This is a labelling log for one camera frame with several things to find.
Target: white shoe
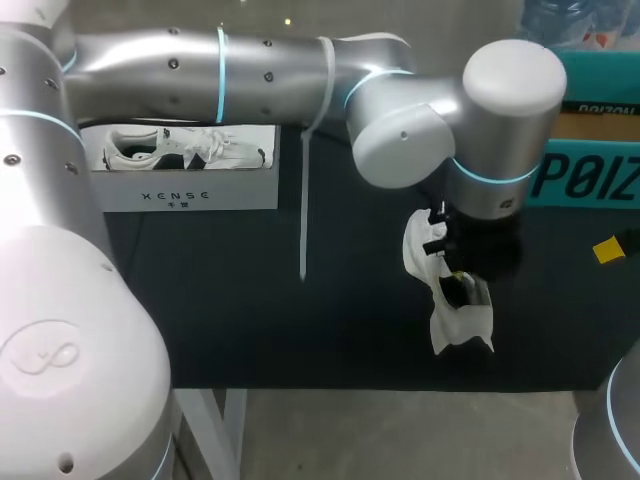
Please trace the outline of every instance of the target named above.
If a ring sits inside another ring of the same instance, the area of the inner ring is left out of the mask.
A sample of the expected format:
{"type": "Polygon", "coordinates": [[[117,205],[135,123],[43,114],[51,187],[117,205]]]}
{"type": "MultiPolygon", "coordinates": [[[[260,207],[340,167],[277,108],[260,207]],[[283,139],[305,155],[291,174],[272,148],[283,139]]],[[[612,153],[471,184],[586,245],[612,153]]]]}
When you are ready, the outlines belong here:
{"type": "Polygon", "coordinates": [[[111,130],[104,149],[107,170],[262,168],[265,153],[216,128],[111,130]]]}

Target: black table surface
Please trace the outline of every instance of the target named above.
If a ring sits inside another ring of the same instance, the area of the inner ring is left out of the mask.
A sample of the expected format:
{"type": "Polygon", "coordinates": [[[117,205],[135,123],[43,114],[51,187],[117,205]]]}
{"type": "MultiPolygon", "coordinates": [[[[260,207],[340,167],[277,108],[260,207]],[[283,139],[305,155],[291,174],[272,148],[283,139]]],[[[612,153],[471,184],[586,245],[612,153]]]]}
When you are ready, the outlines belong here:
{"type": "Polygon", "coordinates": [[[298,132],[284,129],[280,160],[277,211],[107,215],[176,387],[593,389],[640,337],[640,260],[601,266],[592,252],[637,226],[635,211],[525,209],[523,265],[490,285],[495,353],[478,340],[436,356],[431,293],[402,263],[424,193],[371,187],[349,149],[314,138],[301,282],[298,132]]]}

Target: zip tie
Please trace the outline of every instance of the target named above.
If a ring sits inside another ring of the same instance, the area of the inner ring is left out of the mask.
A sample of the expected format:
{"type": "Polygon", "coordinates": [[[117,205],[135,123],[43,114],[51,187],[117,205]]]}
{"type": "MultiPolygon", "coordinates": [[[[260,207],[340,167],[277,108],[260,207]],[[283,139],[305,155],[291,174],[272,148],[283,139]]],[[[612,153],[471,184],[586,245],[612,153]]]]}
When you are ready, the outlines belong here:
{"type": "Polygon", "coordinates": [[[329,110],[331,98],[333,97],[333,87],[336,82],[336,52],[333,42],[327,37],[318,37],[322,43],[325,58],[327,59],[327,86],[324,90],[322,106],[311,123],[311,126],[302,132],[302,193],[300,199],[300,280],[304,282],[307,276],[307,236],[309,230],[309,159],[311,137],[313,132],[320,126],[322,120],[329,110]]]}

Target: shoe box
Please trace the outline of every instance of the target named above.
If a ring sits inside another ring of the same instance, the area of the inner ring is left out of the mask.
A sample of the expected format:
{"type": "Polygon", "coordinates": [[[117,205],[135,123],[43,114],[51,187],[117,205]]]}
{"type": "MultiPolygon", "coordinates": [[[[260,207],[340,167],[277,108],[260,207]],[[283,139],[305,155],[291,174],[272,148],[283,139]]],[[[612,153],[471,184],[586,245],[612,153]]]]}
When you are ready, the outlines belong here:
{"type": "MultiPolygon", "coordinates": [[[[260,167],[247,168],[243,162],[219,162],[196,169],[190,168],[189,154],[194,143],[188,137],[175,143],[171,159],[161,158],[145,169],[127,168],[123,162],[111,162],[111,133],[124,136],[148,133],[155,127],[138,125],[101,125],[82,131],[91,181],[98,202],[105,212],[151,212],[190,210],[265,210],[278,208],[278,166],[280,128],[269,125],[214,127],[230,136],[235,143],[254,145],[264,156],[260,167]],[[184,155],[182,162],[175,162],[184,155]]],[[[158,127],[158,134],[177,135],[174,127],[158,127]]]]}

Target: robotic arm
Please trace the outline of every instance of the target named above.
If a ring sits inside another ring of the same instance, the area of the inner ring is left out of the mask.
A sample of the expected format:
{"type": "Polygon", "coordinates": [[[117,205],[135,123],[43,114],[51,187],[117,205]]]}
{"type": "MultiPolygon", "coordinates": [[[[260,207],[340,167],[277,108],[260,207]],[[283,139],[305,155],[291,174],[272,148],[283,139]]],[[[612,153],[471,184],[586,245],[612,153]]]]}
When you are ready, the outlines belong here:
{"type": "Polygon", "coordinates": [[[516,224],[565,85],[555,55],[517,40],[480,49],[462,79],[432,79],[388,34],[75,36],[67,0],[2,2],[0,478],[170,474],[168,356],[110,260],[78,121],[342,120],[359,172],[383,188],[454,157],[450,234],[425,249],[482,276],[477,259],[516,224]]]}

